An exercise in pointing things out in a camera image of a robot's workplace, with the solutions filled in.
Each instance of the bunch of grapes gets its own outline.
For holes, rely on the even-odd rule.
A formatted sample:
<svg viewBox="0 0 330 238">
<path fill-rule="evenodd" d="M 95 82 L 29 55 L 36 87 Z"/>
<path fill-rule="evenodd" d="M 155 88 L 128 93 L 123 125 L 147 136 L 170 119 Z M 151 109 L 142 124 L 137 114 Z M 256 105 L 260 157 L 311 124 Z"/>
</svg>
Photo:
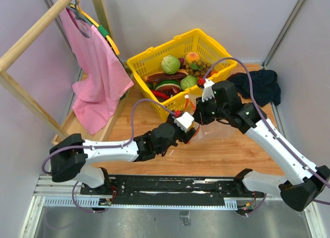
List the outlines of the bunch of grapes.
<svg viewBox="0 0 330 238">
<path fill-rule="evenodd" d="M 210 64 L 209 62 L 206 62 L 206 61 L 203 62 L 202 60 L 199 60 L 199 61 L 194 60 L 191 63 L 196 64 L 199 67 L 199 69 L 192 69 L 190 67 L 190 65 L 186 65 L 186 72 L 195 77 L 204 76 L 206 74 L 206 72 L 210 69 L 210 67 L 212 66 L 212 64 Z"/>
</svg>

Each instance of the green cabbage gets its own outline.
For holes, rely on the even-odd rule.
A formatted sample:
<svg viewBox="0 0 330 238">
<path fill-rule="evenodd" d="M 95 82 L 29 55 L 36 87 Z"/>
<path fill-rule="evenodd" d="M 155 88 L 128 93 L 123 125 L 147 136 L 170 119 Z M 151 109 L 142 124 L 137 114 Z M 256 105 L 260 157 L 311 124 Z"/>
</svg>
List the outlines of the green cabbage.
<svg viewBox="0 0 330 238">
<path fill-rule="evenodd" d="M 166 56 L 160 66 L 166 74 L 175 74 L 180 68 L 180 61 L 175 56 Z"/>
<path fill-rule="evenodd" d="M 180 82 L 182 90 L 186 90 L 187 88 L 193 87 L 197 84 L 198 79 L 193 75 L 188 75 L 187 77 L 183 78 Z"/>
</svg>

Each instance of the red chili pepper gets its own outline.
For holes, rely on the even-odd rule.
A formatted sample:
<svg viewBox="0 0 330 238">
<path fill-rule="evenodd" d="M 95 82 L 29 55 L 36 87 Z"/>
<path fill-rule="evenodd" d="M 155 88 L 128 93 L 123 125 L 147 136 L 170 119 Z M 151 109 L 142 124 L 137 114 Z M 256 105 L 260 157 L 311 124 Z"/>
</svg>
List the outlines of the red chili pepper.
<svg viewBox="0 0 330 238">
<path fill-rule="evenodd" d="M 168 97 L 165 93 L 162 93 L 160 91 L 156 91 L 156 90 L 151 90 L 151 92 L 153 93 L 154 96 L 156 97 L 160 97 L 163 98 L 165 100 L 168 100 L 170 97 Z"/>
</svg>

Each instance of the dark blue cloth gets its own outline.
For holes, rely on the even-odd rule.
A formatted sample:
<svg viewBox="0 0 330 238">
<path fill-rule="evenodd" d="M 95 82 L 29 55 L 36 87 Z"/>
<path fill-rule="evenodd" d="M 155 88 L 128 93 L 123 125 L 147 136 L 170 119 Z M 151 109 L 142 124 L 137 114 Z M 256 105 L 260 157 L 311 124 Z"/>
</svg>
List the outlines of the dark blue cloth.
<svg viewBox="0 0 330 238">
<path fill-rule="evenodd" d="M 277 83 L 277 74 L 273 70 L 261 69 L 250 72 L 253 96 L 258 105 L 265 106 L 273 101 L 275 105 L 281 102 L 281 90 Z M 247 74 L 237 73 L 228 78 L 228 81 L 234 83 L 237 91 L 243 98 L 250 98 L 250 85 Z"/>
</svg>

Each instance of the yellow basket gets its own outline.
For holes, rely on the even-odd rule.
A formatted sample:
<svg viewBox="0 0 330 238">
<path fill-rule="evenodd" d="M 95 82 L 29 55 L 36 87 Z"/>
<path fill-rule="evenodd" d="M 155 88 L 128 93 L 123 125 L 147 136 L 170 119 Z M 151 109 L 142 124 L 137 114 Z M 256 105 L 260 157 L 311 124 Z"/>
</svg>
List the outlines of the yellow basket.
<svg viewBox="0 0 330 238">
<path fill-rule="evenodd" d="M 205 60 L 213 64 L 223 57 L 231 57 L 226 49 L 219 44 L 214 38 L 206 35 L 200 29 L 193 29 L 182 35 L 175 36 L 173 40 L 164 43 L 157 47 L 150 47 L 146 51 L 131 57 L 127 60 L 127 65 L 130 67 L 134 74 L 134 78 L 138 83 L 142 94 L 147 99 L 157 101 L 156 97 L 151 93 L 142 76 L 153 74 L 161 70 L 160 63 L 165 56 L 172 55 L 175 57 L 185 57 L 188 52 L 197 52 L 201 60 Z M 226 60 L 217 64 L 214 70 L 218 73 L 211 76 L 209 79 L 213 82 L 224 81 L 227 79 L 230 71 L 237 65 L 236 61 Z M 170 110 L 183 110 L 186 104 L 185 95 L 195 94 L 201 95 L 202 91 L 198 86 L 193 86 L 183 92 L 178 93 L 172 98 L 161 102 Z M 166 121 L 169 113 L 160 106 L 152 103 L 153 108 L 156 110 L 162 121 Z"/>
</svg>

